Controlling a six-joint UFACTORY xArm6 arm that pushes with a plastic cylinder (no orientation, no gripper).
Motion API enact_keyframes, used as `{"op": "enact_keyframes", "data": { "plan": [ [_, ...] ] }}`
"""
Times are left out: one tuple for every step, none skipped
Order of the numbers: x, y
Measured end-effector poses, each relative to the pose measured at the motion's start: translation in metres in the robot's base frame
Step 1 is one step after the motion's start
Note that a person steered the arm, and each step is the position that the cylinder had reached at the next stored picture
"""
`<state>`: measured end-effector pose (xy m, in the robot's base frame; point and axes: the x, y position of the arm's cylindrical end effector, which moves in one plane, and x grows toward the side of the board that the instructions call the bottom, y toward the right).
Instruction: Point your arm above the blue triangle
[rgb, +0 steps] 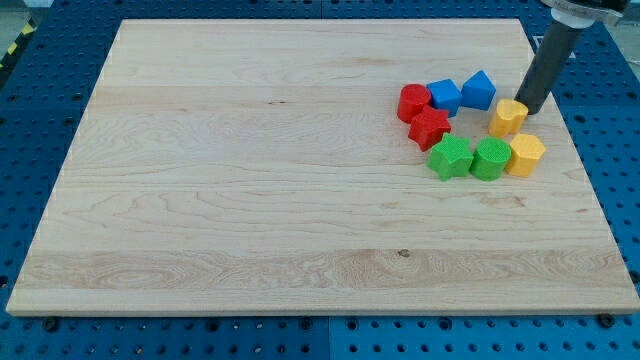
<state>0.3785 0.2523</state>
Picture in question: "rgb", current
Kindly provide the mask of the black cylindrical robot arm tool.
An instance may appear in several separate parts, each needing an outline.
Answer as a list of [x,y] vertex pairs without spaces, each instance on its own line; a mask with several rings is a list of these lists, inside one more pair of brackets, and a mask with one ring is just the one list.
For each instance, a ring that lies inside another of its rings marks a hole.
[[630,0],[544,0],[552,21],[514,99],[537,114],[585,29],[596,22],[616,25]]

